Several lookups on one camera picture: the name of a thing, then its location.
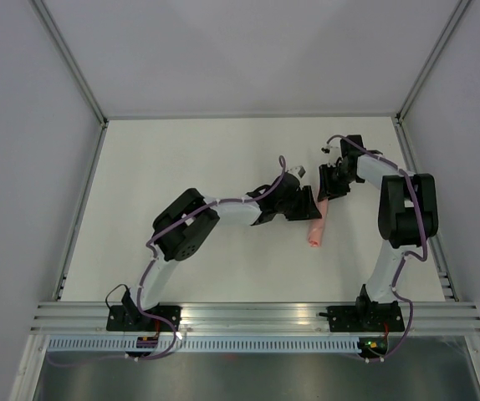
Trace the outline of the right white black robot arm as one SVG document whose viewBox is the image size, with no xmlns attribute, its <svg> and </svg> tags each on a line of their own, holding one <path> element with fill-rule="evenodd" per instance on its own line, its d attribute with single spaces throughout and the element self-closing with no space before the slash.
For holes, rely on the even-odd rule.
<svg viewBox="0 0 480 401">
<path fill-rule="evenodd" d="M 369 182 L 379 192 L 377 224 L 382 245 L 374 271 L 353 305 L 322 312 L 331 332 L 404 332 L 410 319 L 401 304 L 410 299 L 397 283 L 410 258 L 428 258 L 427 241 L 438 231 L 435 179 L 411 173 L 377 150 L 367 150 L 361 135 L 340 137 L 340 157 L 319 167 L 318 201 L 346 196 L 352 183 Z"/>
</svg>

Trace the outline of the pink cloth napkin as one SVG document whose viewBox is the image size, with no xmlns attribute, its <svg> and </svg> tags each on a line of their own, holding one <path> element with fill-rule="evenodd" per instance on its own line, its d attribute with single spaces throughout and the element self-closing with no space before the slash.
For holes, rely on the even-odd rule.
<svg viewBox="0 0 480 401">
<path fill-rule="evenodd" d="M 319 219 L 311 221 L 307 237 L 309 245 L 314 248 L 322 246 L 324 229 L 329 208 L 329 201 L 322 200 L 321 202 L 318 202 L 317 208 L 320 212 L 321 217 Z"/>
</svg>

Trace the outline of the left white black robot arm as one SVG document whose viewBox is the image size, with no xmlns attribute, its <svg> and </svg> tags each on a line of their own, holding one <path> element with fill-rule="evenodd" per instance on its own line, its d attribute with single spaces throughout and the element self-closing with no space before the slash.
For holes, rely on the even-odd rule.
<svg viewBox="0 0 480 401">
<path fill-rule="evenodd" d="M 181 308 L 162 306 L 161 293 L 180 262 L 195 255 L 218 226 L 260 226 L 281 215 L 286 221 L 321 217 L 311 187 L 296 173 L 284 172 L 239 198 L 204 196 L 195 188 L 182 192 L 153 221 L 146 247 L 151 260 L 138 282 L 125 287 L 121 304 L 108 306 L 109 332 L 175 332 Z"/>
</svg>

